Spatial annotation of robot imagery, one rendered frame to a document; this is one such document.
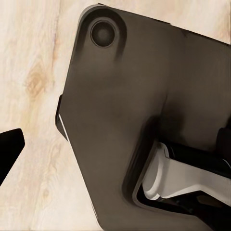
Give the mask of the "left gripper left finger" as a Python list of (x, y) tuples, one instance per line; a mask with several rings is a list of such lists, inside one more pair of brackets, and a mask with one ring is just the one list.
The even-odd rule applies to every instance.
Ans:
[(24, 147), (25, 140), (21, 128), (0, 133), (0, 185), (6, 179)]

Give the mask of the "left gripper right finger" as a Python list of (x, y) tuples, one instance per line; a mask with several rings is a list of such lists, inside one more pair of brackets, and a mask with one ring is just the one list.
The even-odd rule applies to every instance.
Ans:
[(216, 146), (222, 153), (226, 161), (231, 167), (231, 130), (220, 128), (218, 131)]

